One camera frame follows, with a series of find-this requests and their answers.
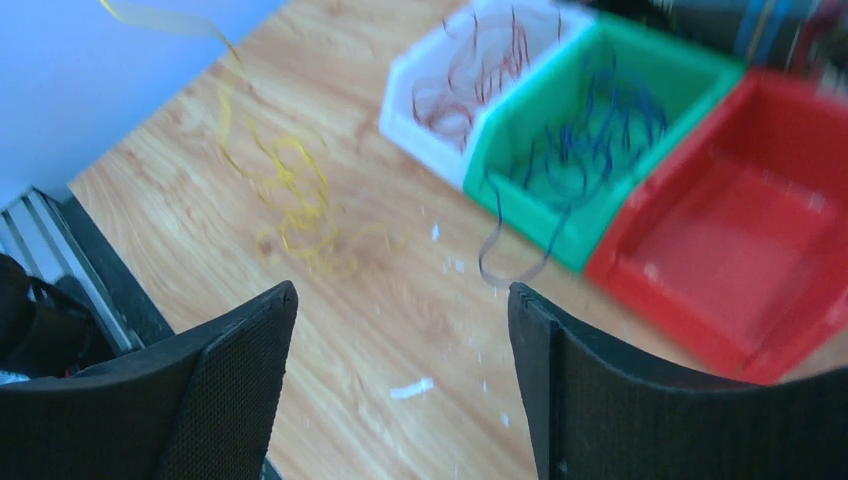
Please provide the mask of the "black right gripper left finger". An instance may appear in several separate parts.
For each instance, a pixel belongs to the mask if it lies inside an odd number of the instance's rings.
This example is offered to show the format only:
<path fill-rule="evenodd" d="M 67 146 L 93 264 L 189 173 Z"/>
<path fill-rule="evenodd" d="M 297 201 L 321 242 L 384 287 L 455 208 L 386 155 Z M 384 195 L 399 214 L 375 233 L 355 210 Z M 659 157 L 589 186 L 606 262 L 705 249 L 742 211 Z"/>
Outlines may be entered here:
<path fill-rule="evenodd" d="M 285 281 L 64 379 L 1 389 L 5 479 L 258 479 L 295 326 Z"/>

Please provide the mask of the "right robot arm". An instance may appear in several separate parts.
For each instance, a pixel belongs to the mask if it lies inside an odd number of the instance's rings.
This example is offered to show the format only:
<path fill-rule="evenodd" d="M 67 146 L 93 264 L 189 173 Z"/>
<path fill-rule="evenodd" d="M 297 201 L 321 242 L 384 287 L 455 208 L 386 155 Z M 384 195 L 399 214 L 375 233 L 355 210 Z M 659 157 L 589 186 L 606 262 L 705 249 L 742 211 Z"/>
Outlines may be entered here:
<path fill-rule="evenodd" d="M 106 354 L 82 285 L 1 259 L 5 479 L 259 479 L 298 310 L 283 282 Z M 674 365 L 514 283 L 508 327 L 542 479 L 843 479 L 847 371 L 755 386 Z"/>

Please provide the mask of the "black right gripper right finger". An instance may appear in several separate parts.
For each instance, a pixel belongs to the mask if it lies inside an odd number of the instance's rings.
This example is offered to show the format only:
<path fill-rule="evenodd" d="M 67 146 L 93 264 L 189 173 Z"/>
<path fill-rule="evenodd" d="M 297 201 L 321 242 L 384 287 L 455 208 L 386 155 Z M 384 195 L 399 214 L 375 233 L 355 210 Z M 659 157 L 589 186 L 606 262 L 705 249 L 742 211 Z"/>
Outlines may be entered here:
<path fill-rule="evenodd" d="M 843 479 L 847 371 L 758 386 L 667 361 L 514 283 L 508 328 L 542 479 Z"/>

